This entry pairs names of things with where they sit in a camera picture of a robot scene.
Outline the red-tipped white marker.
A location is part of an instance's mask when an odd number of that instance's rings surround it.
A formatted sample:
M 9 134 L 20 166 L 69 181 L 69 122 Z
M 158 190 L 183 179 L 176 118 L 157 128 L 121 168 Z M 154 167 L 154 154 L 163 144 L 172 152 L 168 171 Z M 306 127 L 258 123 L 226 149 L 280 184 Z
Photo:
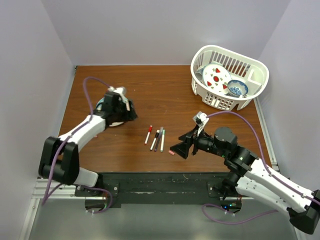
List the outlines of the red-tipped white marker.
M 150 131 L 148 131 L 147 135 L 146 135 L 146 138 L 145 138 L 145 141 L 144 141 L 144 145 L 147 145 L 148 143 L 148 140 L 149 140 L 149 137 L 150 137 Z

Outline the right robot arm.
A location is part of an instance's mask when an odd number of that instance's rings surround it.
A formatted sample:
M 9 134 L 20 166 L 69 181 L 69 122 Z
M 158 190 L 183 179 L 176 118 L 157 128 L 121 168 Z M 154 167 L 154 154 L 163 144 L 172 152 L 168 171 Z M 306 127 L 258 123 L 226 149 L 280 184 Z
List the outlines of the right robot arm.
M 199 150 L 224 159 L 230 170 L 222 182 L 223 192 L 230 197 L 237 193 L 260 201 L 288 217 L 298 230 L 312 235 L 320 220 L 320 192 L 298 185 L 268 165 L 256 154 L 238 144 L 237 136 L 228 127 L 219 127 L 214 135 L 198 127 L 178 138 L 180 143 L 170 150 L 186 159 Z

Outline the small black-tipped white marker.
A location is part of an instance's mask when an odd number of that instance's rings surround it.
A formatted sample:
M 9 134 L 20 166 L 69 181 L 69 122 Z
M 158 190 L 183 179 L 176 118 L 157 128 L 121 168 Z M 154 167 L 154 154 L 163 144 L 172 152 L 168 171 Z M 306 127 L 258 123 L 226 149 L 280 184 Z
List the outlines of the small black-tipped white marker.
M 155 137 L 155 138 L 153 139 L 152 144 L 151 144 L 150 149 L 149 149 L 150 151 L 153 150 L 153 148 L 154 148 L 154 146 L 155 146 L 155 144 L 156 144 L 156 141 L 157 141 L 157 137 Z

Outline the white marker with green end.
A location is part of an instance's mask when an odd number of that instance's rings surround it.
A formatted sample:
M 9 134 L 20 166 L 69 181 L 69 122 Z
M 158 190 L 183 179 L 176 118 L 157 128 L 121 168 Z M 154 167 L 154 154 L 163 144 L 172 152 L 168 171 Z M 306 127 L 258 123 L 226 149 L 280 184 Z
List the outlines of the white marker with green end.
M 162 130 L 162 135 L 161 135 L 161 144 L 160 144 L 160 152 L 163 153 L 164 151 L 164 144 L 165 144 L 165 129 Z

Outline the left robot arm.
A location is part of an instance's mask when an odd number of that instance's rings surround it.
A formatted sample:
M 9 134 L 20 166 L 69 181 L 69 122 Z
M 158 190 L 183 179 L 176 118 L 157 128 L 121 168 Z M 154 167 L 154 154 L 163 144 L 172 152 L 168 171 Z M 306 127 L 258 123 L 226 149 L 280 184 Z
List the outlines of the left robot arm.
M 65 185 L 86 186 L 92 196 L 99 196 L 104 184 L 98 180 L 99 174 L 80 167 L 79 152 L 95 136 L 108 127 L 119 126 L 135 120 L 132 100 L 125 96 L 126 88 L 109 88 L 103 102 L 74 129 L 59 137 L 48 137 L 43 146 L 38 174 Z

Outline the purple pen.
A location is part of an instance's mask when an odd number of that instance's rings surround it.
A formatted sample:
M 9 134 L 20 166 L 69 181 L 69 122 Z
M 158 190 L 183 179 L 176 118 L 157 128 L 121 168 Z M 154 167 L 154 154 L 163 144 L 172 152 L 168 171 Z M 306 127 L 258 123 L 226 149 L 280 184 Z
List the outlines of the purple pen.
M 159 129 L 159 135 L 158 135 L 158 137 L 157 137 L 157 140 L 156 140 L 156 143 L 155 143 L 155 147 L 154 147 L 154 152 L 156 152 L 157 149 L 158 149 L 158 146 L 159 146 L 159 143 L 160 143 L 162 134 L 163 134 L 163 130 L 164 130 L 164 127 L 163 127 L 163 126 L 160 127 L 160 129 Z

